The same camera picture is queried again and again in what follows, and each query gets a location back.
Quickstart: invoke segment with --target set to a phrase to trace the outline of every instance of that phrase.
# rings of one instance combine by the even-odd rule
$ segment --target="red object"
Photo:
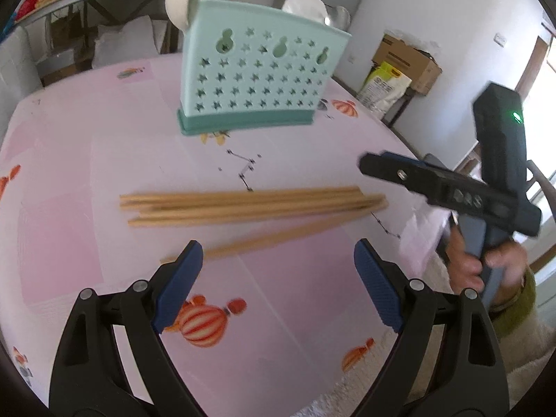
[[[19,171],[21,170],[21,166],[18,164],[17,166],[14,166],[12,168],[12,171],[10,171],[9,173],[9,179],[13,180],[16,178],[16,175],[18,175]]]
[[[332,100],[332,106],[336,108],[340,113],[345,114],[349,117],[359,117],[357,110],[355,109],[355,102],[348,100]]]
[[[4,194],[4,190],[6,189],[6,185],[9,182],[9,178],[7,177],[0,177],[0,199],[2,199],[2,195]]]
[[[205,298],[203,295],[195,295],[193,298],[191,298],[191,303],[195,306],[202,306],[206,304],[206,302],[207,298]]]
[[[367,352],[367,348],[358,346],[349,351],[342,359],[342,371],[346,373],[351,369],[357,362],[363,359],[363,356]]]
[[[216,345],[228,325],[226,312],[216,306],[187,306],[178,319],[183,337],[200,348]]]
[[[228,303],[228,310],[232,312],[234,315],[242,314],[246,308],[247,308],[247,303],[245,302],[245,300],[241,298],[231,300]]]
[[[25,0],[23,4],[19,7],[16,20],[19,20],[25,17],[29,12],[34,11],[34,9],[37,7],[37,1],[38,0]]]

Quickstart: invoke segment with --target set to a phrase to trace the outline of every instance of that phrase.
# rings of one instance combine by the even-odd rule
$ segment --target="blue gripper pad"
[[[399,334],[404,321],[401,316],[400,298],[396,290],[362,240],[355,245],[353,256],[355,269],[359,273],[380,319]]]
[[[173,325],[201,272],[203,248],[196,241],[190,243],[188,247],[189,249],[176,260],[179,265],[156,300],[156,313],[152,320],[152,327],[157,334],[161,334],[165,327]]]

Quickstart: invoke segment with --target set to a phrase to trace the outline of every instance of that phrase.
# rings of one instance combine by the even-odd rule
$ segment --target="white chair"
[[[0,44],[0,146],[17,104],[41,88],[29,36],[18,26]]]

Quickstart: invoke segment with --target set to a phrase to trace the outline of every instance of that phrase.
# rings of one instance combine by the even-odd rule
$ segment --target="wooden chopstick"
[[[220,202],[268,202],[281,201],[283,199],[297,199],[302,197],[316,197],[323,195],[343,195],[361,193],[359,187],[338,188],[300,188],[300,189],[270,189],[260,191],[226,191],[216,193],[168,193],[168,194],[145,194],[145,195],[122,195],[120,206],[126,209],[134,209],[134,205],[168,204],[179,202],[181,205],[207,205]]]
[[[383,199],[380,204],[374,207],[364,208],[362,210],[351,212],[344,212],[327,218],[323,218],[318,221],[313,221],[308,224],[302,224],[301,226],[276,232],[274,234],[262,235],[260,237],[240,240],[228,245],[210,248],[205,250],[204,260],[219,259],[222,257],[229,257],[241,253],[268,249],[293,239],[309,237],[311,235],[319,234],[335,227],[342,226],[343,224],[347,224],[348,222],[358,220],[371,214],[372,212],[385,209],[387,206],[387,200]],[[173,262],[176,259],[177,256],[167,257],[166,259],[162,260],[162,263]]]
[[[137,211],[154,211],[154,210],[172,210],[172,209],[192,209],[198,207],[216,207],[216,206],[230,206],[230,205],[239,205],[239,204],[247,204],[247,203],[264,203],[264,202],[290,202],[290,201],[299,201],[303,199],[307,199],[309,196],[300,196],[300,195],[285,195],[283,198],[277,199],[275,196],[272,195],[259,195],[257,192],[249,193],[252,196],[247,197],[224,197],[222,199],[216,200],[214,198],[209,198],[203,200],[203,198],[199,197],[195,200],[170,200],[166,202],[128,202],[120,204],[121,210],[137,210]],[[314,195],[313,198],[321,199],[324,197],[327,198],[337,198],[337,197],[353,197],[353,196],[364,196],[360,190],[353,190],[351,192],[339,192],[339,193],[322,193]]]
[[[346,206],[363,207],[367,204],[373,204],[384,198],[384,195],[348,195],[346,197],[304,199],[302,201],[279,201],[279,202],[261,202],[261,203],[244,203],[229,206],[212,206],[212,207],[193,207],[178,208],[170,210],[150,210],[142,211],[140,218],[145,219],[176,219],[176,218],[218,218],[230,216],[242,216],[244,214],[260,215],[260,214],[277,214],[284,212],[284,215],[302,212],[313,209],[336,209]]]
[[[375,209],[384,208],[384,199],[359,201],[356,203],[338,204],[334,207],[317,207],[306,208],[304,210],[279,210],[266,213],[245,213],[233,215],[218,215],[216,217],[192,218],[192,217],[143,217],[132,219],[128,224],[132,227],[163,227],[163,226],[206,226],[212,224],[227,224],[249,221],[264,221],[275,218],[296,217],[310,214],[336,213],[341,211],[352,211],[357,209]]]

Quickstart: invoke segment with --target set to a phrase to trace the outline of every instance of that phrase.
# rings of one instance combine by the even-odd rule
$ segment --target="table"
[[[357,184],[384,192],[390,206],[376,215],[206,262],[191,296],[221,308],[247,303],[218,344],[162,334],[210,417],[291,415],[341,379],[347,353],[385,331],[355,271],[355,243],[368,238],[418,277],[445,212],[359,173],[365,151],[410,152],[332,80],[313,125],[184,137],[176,120],[180,71],[181,55],[116,64],[19,104],[0,150],[0,176],[8,178],[0,201],[2,333],[27,356],[31,387],[47,402],[58,340],[81,289],[121,291],[190,239],[217,246],[307,220],[132,229],[120,194],[241,190],[244,180],[254,190]],[[116,335],[134,393],[148,400],[126,337]]]

